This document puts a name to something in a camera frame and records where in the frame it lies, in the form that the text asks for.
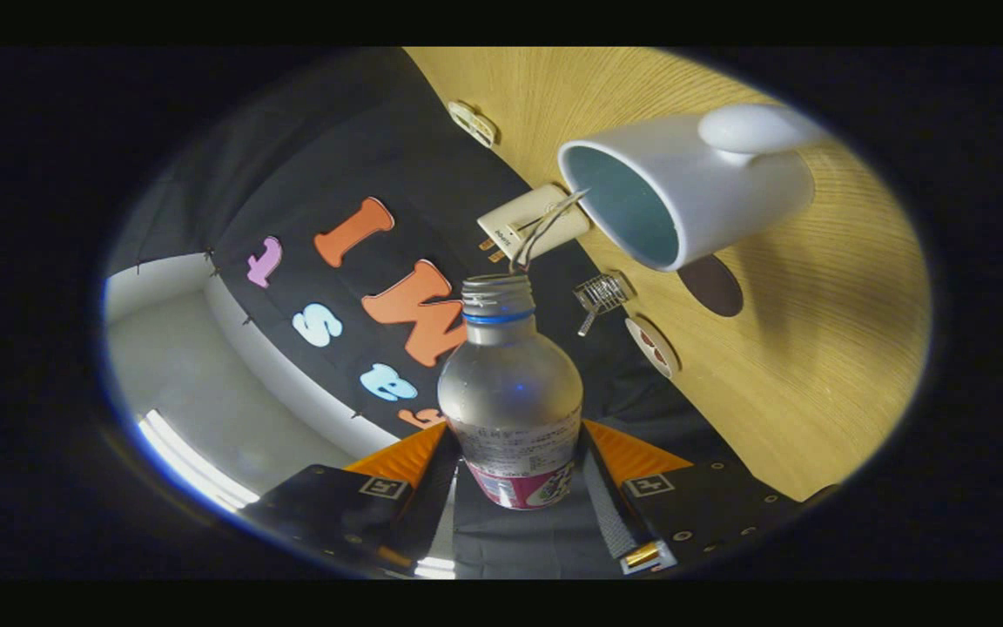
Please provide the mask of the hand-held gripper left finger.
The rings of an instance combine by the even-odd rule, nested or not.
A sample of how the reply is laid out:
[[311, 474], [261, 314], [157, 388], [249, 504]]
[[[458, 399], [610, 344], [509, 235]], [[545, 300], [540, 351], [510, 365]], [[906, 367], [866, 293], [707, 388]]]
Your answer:
[[411, 578], [433, 547], [461, 448], [446, 424], [344, 469], [312, 464], [246, 507], [260, 536], [351, 578]]

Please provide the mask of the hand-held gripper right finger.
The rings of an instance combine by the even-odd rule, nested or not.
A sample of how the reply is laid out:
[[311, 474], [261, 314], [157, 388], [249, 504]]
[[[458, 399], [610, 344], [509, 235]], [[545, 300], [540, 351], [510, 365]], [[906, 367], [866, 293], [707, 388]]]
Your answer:
[[589, 420], [582, 424], [582, 476], [602, 540], [625, 576], [707, 568], [794, 523], [839, 488], [792, 499], [736, 456], [690, 461]]

